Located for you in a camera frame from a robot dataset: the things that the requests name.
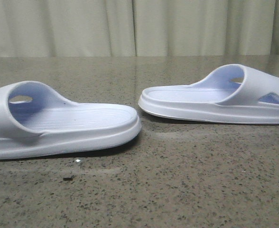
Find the beige pleated curtain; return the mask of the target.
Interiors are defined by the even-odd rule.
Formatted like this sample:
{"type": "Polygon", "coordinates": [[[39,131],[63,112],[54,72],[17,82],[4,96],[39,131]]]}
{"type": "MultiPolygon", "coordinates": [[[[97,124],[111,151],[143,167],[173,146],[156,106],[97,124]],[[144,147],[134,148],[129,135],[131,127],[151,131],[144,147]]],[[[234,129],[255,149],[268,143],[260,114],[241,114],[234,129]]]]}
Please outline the beige pleated curtain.
{"type": "Polygon", "coordinates": [[[279,0],[0,0],[0,57],[279,55],[279,0]]]}

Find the light blue slipper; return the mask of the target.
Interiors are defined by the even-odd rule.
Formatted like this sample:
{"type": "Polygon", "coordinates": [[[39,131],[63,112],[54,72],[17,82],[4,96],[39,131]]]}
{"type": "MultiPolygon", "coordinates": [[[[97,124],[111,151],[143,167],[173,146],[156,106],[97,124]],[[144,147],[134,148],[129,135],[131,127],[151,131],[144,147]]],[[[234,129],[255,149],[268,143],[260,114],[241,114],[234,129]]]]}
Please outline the light blue slipper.
{"type": "Polygon", "coordinates": [[[0,160],[107,149],[140,130],[127,105],[73,102],[38,81],[0,87],[0,160]]]}
{"type": "Polygon", "coordinates": [[[149,87],[140,108],[152,115],[229,124],[279,124],[279,77],[229,64],[191,85],[149,87]]]}

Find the small black debris chip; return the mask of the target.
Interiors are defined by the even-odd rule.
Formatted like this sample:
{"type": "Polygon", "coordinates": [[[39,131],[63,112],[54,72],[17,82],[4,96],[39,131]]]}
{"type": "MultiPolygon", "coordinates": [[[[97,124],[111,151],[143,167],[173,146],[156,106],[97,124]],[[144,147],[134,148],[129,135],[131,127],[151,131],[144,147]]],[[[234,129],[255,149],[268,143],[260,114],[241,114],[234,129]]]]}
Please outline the small black debris chip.
{"type": "Polygon", "coordinates": [[[63,177],[63,181],[72,181],[73,179],[74,179],[74,176],[63,177]]]}

